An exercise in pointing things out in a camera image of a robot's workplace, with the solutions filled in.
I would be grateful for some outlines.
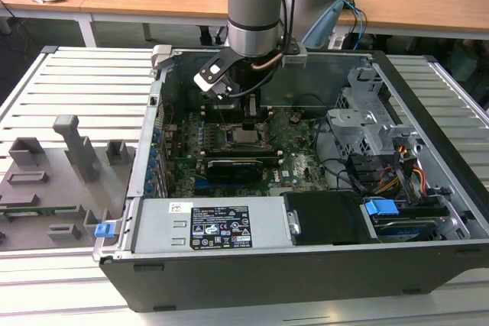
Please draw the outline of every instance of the aluminum profile table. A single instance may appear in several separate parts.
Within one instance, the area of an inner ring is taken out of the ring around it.
[[[0,173],[10,164],[8,148],[15,137],[36,135],[45,147],[63,146],[50,132],[58,114],[79,115],[80,133],[94,145],[126,139],[137,146],[151,84],[150,58],[151,50],[141,49],[61,47],[41,54],[0,108]],[[487,167],[489,149],[484,112],[438,64],[421,56],[390,59],[487,185],[481,168]],[[0,252],[0,299],[2,326],[487,326],[489,270],[466,272],[429,295],[136,314],[92,260],[90,248]]]

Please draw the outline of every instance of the blue clip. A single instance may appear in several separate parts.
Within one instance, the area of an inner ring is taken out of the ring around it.
[[[372,199],[365,203],[365,208],[369,215],[399,215],[399,209],[394,200]]]
[[[115,223],[100,223],[95,228],[96,238],[114,238]]]

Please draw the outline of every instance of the warning label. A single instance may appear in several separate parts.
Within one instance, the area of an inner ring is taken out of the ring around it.
[[[190,228],[194,250],[253,247],[247,206],[192,208]]]

